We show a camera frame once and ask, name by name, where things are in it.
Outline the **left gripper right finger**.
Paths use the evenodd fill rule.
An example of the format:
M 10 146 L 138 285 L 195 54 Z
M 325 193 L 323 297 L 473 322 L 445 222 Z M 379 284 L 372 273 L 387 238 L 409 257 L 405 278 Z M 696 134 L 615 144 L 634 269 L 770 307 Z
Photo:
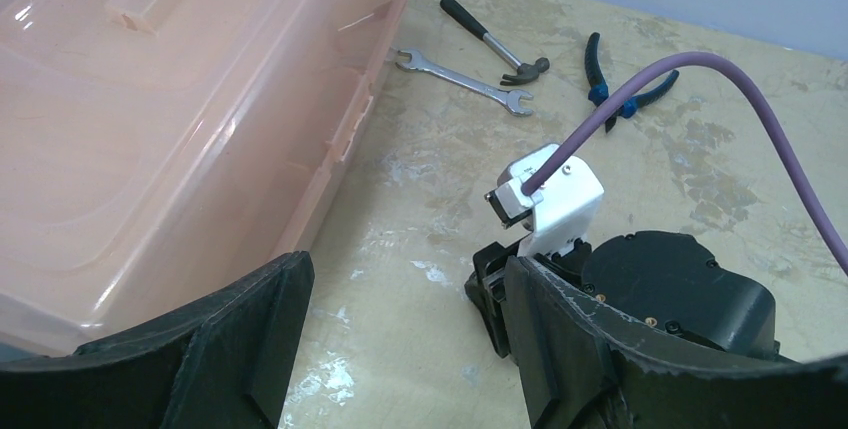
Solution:
M 660 332 L 534 260 L 505 267 L 507 326 L 534 428 L 843 428 L 847 359 L 771 362 Z

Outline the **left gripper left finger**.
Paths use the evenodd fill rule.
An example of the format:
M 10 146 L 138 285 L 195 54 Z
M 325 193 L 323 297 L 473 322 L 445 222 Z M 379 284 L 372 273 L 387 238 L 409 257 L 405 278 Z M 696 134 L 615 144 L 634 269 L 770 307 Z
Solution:
M 5 428 L 275 428 L 314 283 L 282 255 L 64 357 L 1 366 Z

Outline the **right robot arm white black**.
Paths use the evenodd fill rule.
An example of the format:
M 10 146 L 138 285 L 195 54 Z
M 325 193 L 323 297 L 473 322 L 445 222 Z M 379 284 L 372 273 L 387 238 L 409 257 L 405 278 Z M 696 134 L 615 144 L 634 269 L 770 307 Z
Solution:
M 723 268 L 686 233 L 648 230 L 536 260 L 583 293 L 655 329 L 749 358 L 779 361 L 776 302 L 762 284 Z

